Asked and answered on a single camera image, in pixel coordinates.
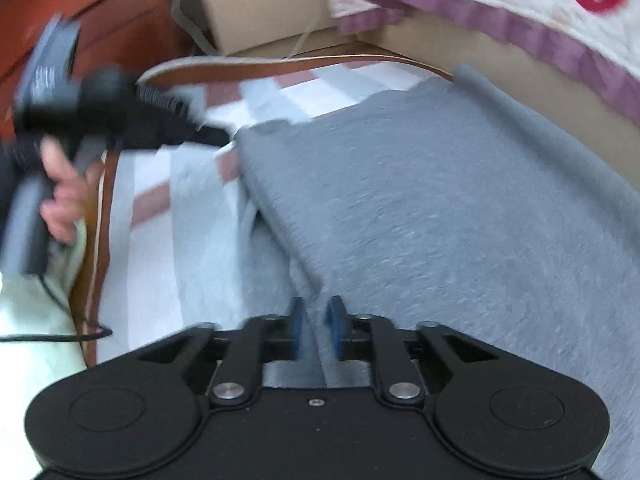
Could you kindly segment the person's left hand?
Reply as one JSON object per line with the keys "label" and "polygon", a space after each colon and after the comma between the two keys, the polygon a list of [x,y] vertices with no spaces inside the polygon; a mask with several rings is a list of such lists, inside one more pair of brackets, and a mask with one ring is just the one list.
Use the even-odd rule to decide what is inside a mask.
{"label": "person's left hand", "polygon": [[98,189],[103,162],[95,160],[81,174],[67,159],[60,142],[52,136],[41,140],[40,155],[43,169],[53,182],[52,197],[40,205],[40,216],[53,238],[73,245],[77,238],[77,223],[86,218],[90,197]]}

